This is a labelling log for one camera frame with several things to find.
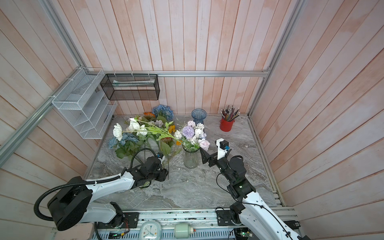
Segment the light blue rose bunch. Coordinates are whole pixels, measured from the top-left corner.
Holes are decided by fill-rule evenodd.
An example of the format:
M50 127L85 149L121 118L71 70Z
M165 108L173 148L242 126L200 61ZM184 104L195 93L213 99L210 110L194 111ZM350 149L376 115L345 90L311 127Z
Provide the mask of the light blue rose bunch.
M123 133L122 139L119 141L116 137L109 140L109 149L114 150L119 159L125 157L132 158L133 155L141 149L143 141L137 136L129 133Z

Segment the white ranunculus flower stem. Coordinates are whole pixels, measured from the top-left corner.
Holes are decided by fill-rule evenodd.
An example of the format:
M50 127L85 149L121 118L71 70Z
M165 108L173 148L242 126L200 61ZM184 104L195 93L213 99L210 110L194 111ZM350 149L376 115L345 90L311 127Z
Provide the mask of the white ranunculus flower stem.
M176 137L176 129L173 121L166 122L159 119L154 121L146 121L144 117L130 118L128 126L124 129L120 124L115 124L113 136L121 141L124 134L132 134L138 138L151 138L154 141L176 140L181 143L181 137Z

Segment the yellow poppy flower stem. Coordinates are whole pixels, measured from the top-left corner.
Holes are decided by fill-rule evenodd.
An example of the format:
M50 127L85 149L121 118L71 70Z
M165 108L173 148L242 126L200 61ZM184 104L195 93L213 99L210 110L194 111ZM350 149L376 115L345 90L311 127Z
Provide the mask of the yellow poppy flower stem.
M176 136L176 132L177 132L178 130L176 129L176 126L174 125L174 124L170 124L169 126L168 126L168 132L169 132L169 134L170 135L172 135L172 136ZM178 146L181 146L182 145L182 141L181 140L176 140L176 145L178 145Z

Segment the pastel mixed flower bouquet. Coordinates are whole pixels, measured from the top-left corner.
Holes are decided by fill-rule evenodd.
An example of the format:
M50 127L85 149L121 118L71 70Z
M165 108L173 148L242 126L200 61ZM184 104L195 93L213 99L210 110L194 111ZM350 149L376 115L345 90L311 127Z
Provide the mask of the pastel mixed flower bouquet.
M208 151L210 147L203 123L188 121L180 130L175 131L174 137L181 143L183 149L189 153L195 153L200 149Z

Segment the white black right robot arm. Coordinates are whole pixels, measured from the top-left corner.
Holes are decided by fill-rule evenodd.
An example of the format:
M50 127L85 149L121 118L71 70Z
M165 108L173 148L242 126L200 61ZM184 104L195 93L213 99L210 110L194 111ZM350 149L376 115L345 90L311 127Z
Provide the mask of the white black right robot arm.
M226 150L219 149L215 154L208 154L200 149L203 164L216 166L227 179L227 191L236 201L230 209L235 220L251 230L260 240L308 240L291 229L266 204L255 187L246 178L246 168L240 155L227 159Z

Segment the clear ribbed glass vase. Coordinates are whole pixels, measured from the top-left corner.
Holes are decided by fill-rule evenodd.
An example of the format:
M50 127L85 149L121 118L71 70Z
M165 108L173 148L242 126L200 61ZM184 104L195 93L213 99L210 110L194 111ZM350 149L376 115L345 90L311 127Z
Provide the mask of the clear ribbed glass vase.
M194 169L199 165L200 161L200 151L189 151L184 149L185 151L185 157L184 157L184 166L188 169Z

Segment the blue purple glass vase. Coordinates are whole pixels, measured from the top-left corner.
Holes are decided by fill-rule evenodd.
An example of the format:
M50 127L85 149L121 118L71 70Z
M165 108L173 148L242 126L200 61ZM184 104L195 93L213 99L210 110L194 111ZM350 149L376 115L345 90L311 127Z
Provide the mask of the blue purple glass vase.
M203 109L194 109L191 112L191 116L196 124L203 124L207 117L207 112Z

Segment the red rose flower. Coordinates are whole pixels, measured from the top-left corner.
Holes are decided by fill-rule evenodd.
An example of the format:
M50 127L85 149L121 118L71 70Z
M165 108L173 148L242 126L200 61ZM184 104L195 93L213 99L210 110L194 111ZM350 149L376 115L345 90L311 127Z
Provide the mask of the red rose flower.
M163 138L163 139L161 139L161 142L163 142L163 143L165 143L165 144L170 144L170 143L172 143L174 141L174 139L173 138L171 138L171 137L167 137L167 138Z

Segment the white small-flower green bunch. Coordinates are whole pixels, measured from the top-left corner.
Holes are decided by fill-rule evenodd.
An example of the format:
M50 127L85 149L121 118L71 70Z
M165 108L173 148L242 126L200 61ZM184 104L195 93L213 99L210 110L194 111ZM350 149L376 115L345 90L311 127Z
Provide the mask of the white small-flower green bunch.
M161 139L171 137L174 139L174 136L170 135L168 132L168 123L163 122L162 120L148 121L146 118L140 116L134 118L137 123L137 128L135 128L134 132L139 137L146 137L154 141L160 152L168 156L172 151L172 144L165 144L161 142Z

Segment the red pencil bucket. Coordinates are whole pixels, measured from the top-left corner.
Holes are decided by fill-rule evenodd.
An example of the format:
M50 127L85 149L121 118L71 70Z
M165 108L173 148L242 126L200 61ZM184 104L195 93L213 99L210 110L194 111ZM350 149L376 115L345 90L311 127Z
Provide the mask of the red pencil bucket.
M230 132L232 127L233 127L234 122L235 122L235 120L227 121L225 119L221 119L220 120L220 130L222 130L223 132Z

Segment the coloured pencils bundle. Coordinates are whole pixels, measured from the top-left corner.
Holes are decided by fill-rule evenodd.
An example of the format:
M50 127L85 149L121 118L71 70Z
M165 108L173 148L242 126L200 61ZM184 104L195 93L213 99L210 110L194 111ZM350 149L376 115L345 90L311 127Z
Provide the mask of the coloured pencils bundle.
M227 122L233 122L240 114L240 109L235 106L226 105L220 111L222 119Z

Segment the orange gerbera flower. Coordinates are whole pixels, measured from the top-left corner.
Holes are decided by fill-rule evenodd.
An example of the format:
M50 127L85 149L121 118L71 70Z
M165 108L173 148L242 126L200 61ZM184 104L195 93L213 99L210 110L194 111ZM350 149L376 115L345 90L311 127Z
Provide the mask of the orange gerbera flower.
M144 113L144 117L148 120L148 121L153 121L156 119L156 116L151 113L151 112L145 112Z

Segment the pale green cylinder device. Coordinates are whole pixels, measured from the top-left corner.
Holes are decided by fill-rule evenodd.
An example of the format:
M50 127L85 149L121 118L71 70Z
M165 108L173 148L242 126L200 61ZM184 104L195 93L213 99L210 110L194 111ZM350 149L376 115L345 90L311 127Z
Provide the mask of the pale green cylinder device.
M179 223L175 225L174 236L176 239L189 238L196 230L188 223Z

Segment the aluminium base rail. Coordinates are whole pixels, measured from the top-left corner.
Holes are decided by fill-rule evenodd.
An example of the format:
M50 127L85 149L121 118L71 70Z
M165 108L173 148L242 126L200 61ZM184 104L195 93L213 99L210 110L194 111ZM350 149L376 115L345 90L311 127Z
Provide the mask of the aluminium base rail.
M280 210L273 210L277 216ZM93 240L138 240L140 228L147 221L157 221L162 226L161 240L246 240L256 236L235 220L231 209L175 209L175 210L133 210L124 211L125 223L117 228L98 223ZM189 238L176 239L175 225L188 223L196 232Z

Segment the aluminium wall frame rail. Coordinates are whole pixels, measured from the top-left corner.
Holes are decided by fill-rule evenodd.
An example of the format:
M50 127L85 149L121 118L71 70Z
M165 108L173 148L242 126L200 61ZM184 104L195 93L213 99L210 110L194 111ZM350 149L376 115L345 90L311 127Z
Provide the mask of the aluminium wall frame rail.
M278 47L273 54L271 64L265 70L241 70L241 71L104 71L105 74L126 74L126 75L157 75L157 77L169 78L169 77L263 77L268 78L272 75L275 65L278 62L280 54L285 48L284 44L287 43L296 21L299 19L302 13L303 7L307 4L307 1L296 1L293 5L293 10L283 35L280 38ZM63 23L58 16L52 1L39 1L39 4L45 10L46 14L53 22L54 27L59 30L59 34L64 39L64 43L67 44L70 52L75 56L77 61L80 61L80 66L75 68L73 72L65 79L65 81L56 88L56 90L48 96L44 102L27 118L26 121L7 139L7 141L1 146L1 166L3 166L14 152L20 147L20 145L27 139L32 131L38 126L38 124L46 117L46 115L53 109L53 99L59 92L66 87L66 85L73 80L81 69L85 69L88 73L89 68L84 66L84 61L81 59L78 50L75 48L72 39L69 37L67 30L63 27Z

